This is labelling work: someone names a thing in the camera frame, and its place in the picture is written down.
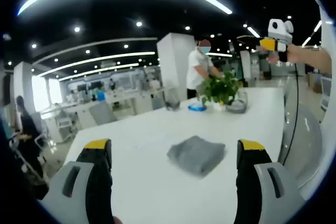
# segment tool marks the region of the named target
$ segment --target gray towel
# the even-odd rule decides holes
[[[192,136],[173,145],[167,156],[181,169],[197,176],[206,176],[224,157],[225,144],[215,144]]]

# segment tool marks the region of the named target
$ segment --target ceiling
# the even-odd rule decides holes
[[[34,63],[56,52],[95,41],[143,37],[160,40],[170,32],[207,38],[212,44],[212,52],[219,48],[219,52],[226,53],[229,39],[239,47],[234,38],[250,35],[243,24],[251,26],[261,36],[267,36],[269,20],[286,20],[288,15],[292,16],[295,29],[293,43],[300,45],[320,20],[314,0],[217,0],[233,11],[231,15],[203,0],[39,0],[16,16],[25,1],[6,0],[1,6],[5,10],[1,32],[11,37],[11,40],[1,41],[0,54],[6,62],[12,62],[11,66],[6,64],[6,69],[12,69],[23,60]],[[141,27],[135,25],[138,21],[143,23]],[[76,26],[80,27],[78,33],[74,32]],[[319,44],[320,37],[320,33],[316,33],[309,44]],[[95,57],[156,52],[156,42],[123,41],[82,47],[39,63],[53,69]],[[31,47],[33,43],[37,45],[35,49]],[[116,61],[121,65],[135,62],[140,66],[158,65],[157,58],[155,54],[117,58]],[[95,65],[100,62],[62,71],[71,75],[75,69],[81,73],[94,69]]]

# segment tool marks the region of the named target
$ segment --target white table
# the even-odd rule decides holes
[[[112,140],[112,213],[123,223],[233,223],[237,210],[237,140],[265,146],[277,161],[284,124],[284,95],[279,88],[248,88],[245,114],[194,112],[181,103],[177,112],[165,108],[80,131],[65,163],[75,161],[90,141]],[[198,135],[224,143],[222,162],[205,178],[193,177],[166,156],[173,144]]]

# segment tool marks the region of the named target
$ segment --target green leaves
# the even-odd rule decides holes
[[[207,101],[211,102],[212,100],[214,102],[231,104],[238,89],[238,81],[230,72],[225,71],[222,78],[211,77],[205,79],[199,88],[197,97],[202,97],[203,105]]]

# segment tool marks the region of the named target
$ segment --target window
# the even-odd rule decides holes
[[[49,79],[49,94],[51,103],[63,103],[61,87],[57,79]]]
[[[47,92],[47,82],[43,77],[32,77],[33,98],[36,112],[45,110],[50,106]]]

